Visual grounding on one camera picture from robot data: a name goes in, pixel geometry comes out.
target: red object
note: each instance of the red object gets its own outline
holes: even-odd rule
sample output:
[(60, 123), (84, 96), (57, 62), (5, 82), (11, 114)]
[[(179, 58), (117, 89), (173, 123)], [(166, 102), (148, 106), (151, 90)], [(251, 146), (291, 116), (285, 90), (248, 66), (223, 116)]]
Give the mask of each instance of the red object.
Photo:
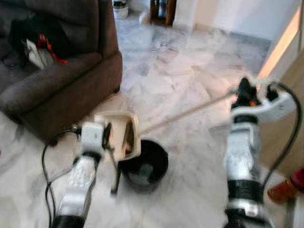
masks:
[(268, 197), (276, 203), (283, 203), (304, 192), (304, 167), (299, 169), (284, 182), (267, 191)]
[(48, 50), (51, 52), (52, 56), (54, 57), (54, 59), (59, 62), (59, 63), (68, 63), (67, 60), (62, 60), (60, 58), (58, 58), (56, 56), (56, 54), (53, 52), (52, 50), (52, 45), (48, 42), (48, 38), (44, 35), (44, 34), (40, 34), (39, 35), (39, 39), (38, 42), (36, 44), (36, 47), (38, 49), (44, 48), (44, 46), (46, 46), (48, 48)]

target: sofa armrest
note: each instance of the sofa armrest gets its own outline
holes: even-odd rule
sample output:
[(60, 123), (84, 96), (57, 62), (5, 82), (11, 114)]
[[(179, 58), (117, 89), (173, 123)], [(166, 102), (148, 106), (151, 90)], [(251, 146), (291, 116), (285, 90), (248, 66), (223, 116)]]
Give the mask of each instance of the sofa armrest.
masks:
[(99, 1), (98, 52), (103, 59), (115, 54), (118, 49), (117, 33), (111, 0)]
[(100, 54), (92, 52), (68, 58), (67, 64), (49, 65), (7, 88), (0, 95), (0, 109), (9, 114), (25, 113), (93, 68), (101, 59)]

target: white container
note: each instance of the white container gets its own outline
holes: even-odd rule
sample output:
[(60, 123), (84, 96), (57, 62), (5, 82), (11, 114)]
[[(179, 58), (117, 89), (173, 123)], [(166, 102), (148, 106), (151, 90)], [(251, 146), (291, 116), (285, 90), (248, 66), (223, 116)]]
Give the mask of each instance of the white container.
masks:
[(126, 4), (125, 7), (113, 7), (114, 18), (115, 19), (123, 19), (126, 18), (129, 14), (129, 6)]

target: white marble tile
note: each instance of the white marble tile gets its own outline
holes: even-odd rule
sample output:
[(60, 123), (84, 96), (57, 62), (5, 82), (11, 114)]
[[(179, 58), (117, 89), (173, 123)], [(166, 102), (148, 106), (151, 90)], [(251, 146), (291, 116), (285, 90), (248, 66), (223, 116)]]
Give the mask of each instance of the white marble tile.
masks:
[[(146, 129), (223, 94), (245, 75), (254, 76), (266, 54), (265, 46), (248, 44), (219, 29), (188, 34), (140, 26), (133, 14), (117, 21), (116, 27), (124, 60), (121, 92), (107, 98), (80, 123), (91, 121), (96, 112), (124, 110), (136, 114), (140, 128)], [(233, 99), (143, 136), (161, 144), (169, 154), (168, 172), (150, 195), (135, 193), (122, 178), (118, 197), (111, 198), (114, 170), (106, 157), (97, 171), (85, 227), (222, 227), (227, 203), (222, 158)], [(40, 164), (43, 144), (2, 114), (0, 135), (0, 225), (46, 227), (45, 182)], [(69, 167), (78, 153), (74, 136), (64, 137), (47, 153), (50, 175)], [(60, 199), (63, 181), (54, 186)], [(267, 206), (281, 224), (285, 207)]]

